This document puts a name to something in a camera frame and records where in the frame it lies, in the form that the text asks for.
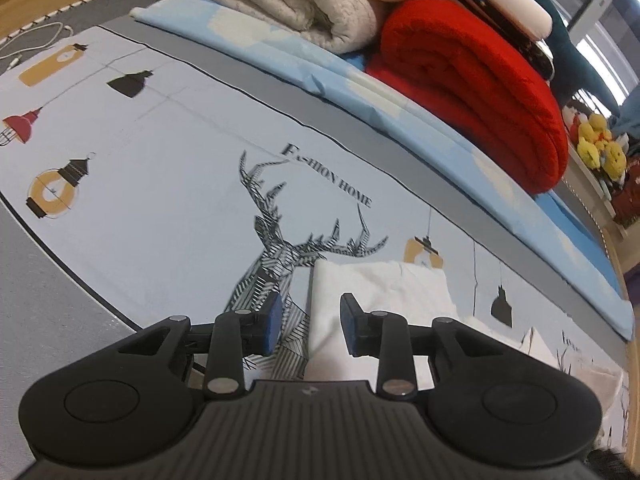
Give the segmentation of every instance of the bed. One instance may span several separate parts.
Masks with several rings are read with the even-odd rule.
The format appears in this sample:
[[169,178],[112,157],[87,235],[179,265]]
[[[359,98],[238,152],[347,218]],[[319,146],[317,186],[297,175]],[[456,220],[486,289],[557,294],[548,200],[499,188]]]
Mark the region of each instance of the bed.
[[[565,371],[593,362],[620,372],[599,444],[625,449],[620,333],[632,334],[624,314],[598,313],[584,299],[590,280],[571,273],[586,259],[571,249],[576,232],[588,235],[579,221],[547,204],[577,228],[532,237],[500,206],[529,202],[471,147],[434,136],[430,146],[440,142],[443,159],[426,164],[423,146],[394,134],[387,119],[411,120],[410,103],[356,72],[345,86],[333,57],[301,43],[283,50],[276,43],[289,38],[274,27],[198,4],[208,6],[201,18],[216,33],[214,48],[184,30],[161,30],[157,14],[140,10],[134,15],[146,23],[124,16],[89,28],[0,77],[0,116],[11,118],[6,134],[15,133],[0,149],[0,192],[29,236],[134,330],[173,314],[211,322],[226,308],[251,306],[268,274],[297,331],[284,345],[288,358],[254,360],[249,377],[274,368],[302,375],[316,261],[413,262],[418,254],[407,256],[408,248],[428,238],[461,318],[513,340],[534,326]],[[267,48],[276,64],[260,58]],[[293,55],[322,75],[291,65]],[[61,56],[64,66],[52,66]],[[495,199],[447,174],[453,148],[476,161],[476,173],[460,178],[484,176]],[[558,245],[573,258],[569,275],[549,262]],[[605,274],[597,282],[612,287]],[[511,327],[491,316],[500,295]],[[113,323],[95,312],[91,319]]]

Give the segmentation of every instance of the stuffed toy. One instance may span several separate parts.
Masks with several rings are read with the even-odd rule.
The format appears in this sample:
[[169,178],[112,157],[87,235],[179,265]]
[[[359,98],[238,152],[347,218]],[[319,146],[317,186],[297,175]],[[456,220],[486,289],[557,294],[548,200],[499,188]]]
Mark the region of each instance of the stuffed toy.
[[[562,110],[562,114],[564,115],[564,111],[567,110],[566,107]],[[566,127],[569,129],[569,140],[572,145],[578,144],[578,140],[580,139],[580,135],[578,134],[578,130],[580,129],[580,114],[575,114],[571,121],[565,121]]]
[[618,102],[598,72],[584,59],[569,39],[569,33],[551,0],[536,0],[552,19],[551,34],[545,43],[554,56],[556,74],[551,80],[551,91],[562,108],[580,89],[585,89],[605,105],[612,114],[619,115]]
[[585,140],[584,137],[580,137],[576,151],[587,168],[590,170],[600,169],[600,153],[594,144]]
[[604,162],[602,169],[615,182],[620,179],[626,168],[626,156],[617,142],[608,142],[602,152]]
[[598,153],[602,153],[604,151],[605,146],[609,143],[608,140],[596,140],[593,145],[598,149]]
[[593,113],[589,115],[589,124],[597,132],[602,132],[607,129],[607,120],[600,114]]
[[590,123],[582,123],[578,126],[578,137],[594,144],[598,140],[599,135]]

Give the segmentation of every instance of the metal screw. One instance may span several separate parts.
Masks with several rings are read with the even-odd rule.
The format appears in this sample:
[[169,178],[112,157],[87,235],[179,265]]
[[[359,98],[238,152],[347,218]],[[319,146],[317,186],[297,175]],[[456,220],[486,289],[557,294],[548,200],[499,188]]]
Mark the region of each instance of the metal screw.
[[247,326],[254,322],[255,310],[239,308],[238,310],[234,310],[234,312],[239,316],[240,325]]
[[382,389],[389,395],[402,397],[415,390],[415,385],[404,379],[389,379],[382,385]]
[[207,389],[215,394],[232,394],[239,387],[238,381],[229,377],[218,377],[207,383]]
[[318,393],[320,390],[315,386],[308,386],[306,388],[302,388],[302,390],[300,391],[304,393],[306,396],[311,397],[311,396],[314,396],[316,393]]

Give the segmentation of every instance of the yellow lamp print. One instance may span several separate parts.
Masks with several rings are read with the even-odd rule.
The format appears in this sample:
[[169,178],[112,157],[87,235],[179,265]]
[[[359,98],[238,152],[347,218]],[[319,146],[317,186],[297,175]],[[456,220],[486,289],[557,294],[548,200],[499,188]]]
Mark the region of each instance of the yellow lamp print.
[[18,79],[27,86],[36,86],[50,75],[54,75],[58,70],[62,70],[76,59],[80,59],[86,48],[86,45],[78,43],[67,45],[41,62],[29,67],[18,76]]
[[39,174],[29,189],[27,207],[38,218],[56,218],[71,209],[78,198],[80,179],[89,174],[90,159],[73,158],[64,168]]
[[433,248],[428,236],[422,239],[414,237],[407,240],[402,260],[409,264],[422,265],[430,269],[441,269],[444,266],[442,256]]

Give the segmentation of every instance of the white cable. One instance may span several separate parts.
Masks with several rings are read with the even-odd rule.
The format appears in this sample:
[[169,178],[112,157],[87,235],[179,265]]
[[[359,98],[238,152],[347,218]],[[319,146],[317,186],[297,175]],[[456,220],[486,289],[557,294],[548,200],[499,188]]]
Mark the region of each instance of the white cable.
[[21,54],[18,54],[18,56],[14,57],[11,60],[11,63],[9,63],[9,66],[4,71],[7,72],[8,70],[11,70],[14,66],[16,66],[18,63],[20,63],[20,60],[22,60],[22,56],[21,56]]
[[74,34],[74,30],[71,27],[69,27],[68,25],[65,25],[62,22],[46,23],[45,25],[39,25],[37,27],[31,27],[28,30],[22,31],[17,36],[11,38],[9,41],[7,41],[4,44],[2,44],[0,46],[0,52],[2,52],[9,45],[11,45],[15,40],[17,40],[21,36],[27,34],[28,32],[33,32],[34,30],[39,30],[40,28],[51,27],[53,25],[57,25],[58,26],[58,30],[53,35],[53,38],[51,38],[49,41],[47,41],[47,43],[45,43],[45,44],[43,44],[41,46],[32,46],[32,47],[29,47],[29,48],[22,48],[20,50],[16,50],[15,52],[12,52],[10,54],[5,54],[4,56],[0,56],[0,60],[7,59],[8,57],[11,57],[11,56],[18,56],[18,54],[22,54],[23,52],[30,52],[31,50],[41,50],[43,48],[47,48],[48,46],[51,46],[58,39],[58,37],[60,36],[60,34],[62,33],[63,30],[68,30],[69,31],[69,35],[68,35],[69,38],[71,36],[73,36],[73,34]]

